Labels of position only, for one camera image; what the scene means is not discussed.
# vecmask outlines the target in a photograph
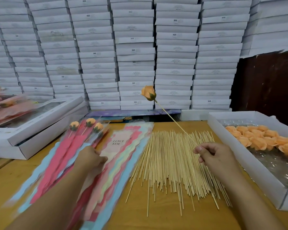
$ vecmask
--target wall of white boxes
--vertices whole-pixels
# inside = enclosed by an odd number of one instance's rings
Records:
[[[91,110],[229,109],[252,0],[0,0],[0,86]]]

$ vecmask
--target open white box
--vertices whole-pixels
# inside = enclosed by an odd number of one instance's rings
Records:
[[[0,127],[0,158],[29,159],[60,135],[71,121],[79,120],[88,112],[86,103],[80,96],[53,99],[40,104],[39,107],[46,105],[55,106],[23,124],[21,116],[18,117],[21,119],[19,123],[9,120],[0,124],[15,124],[15,127]]]
[[[242,119],[249,119],[258,125],[265,125],[271,130],[278,131],[284,137],[288,137],[288,126],[273,117],[256,111],[211,112],[208,115],[208,125],[224,144],[230,146],[238,162],[263,193],[278,210],[288,211],[288,189],[218,122],[218,120]]]

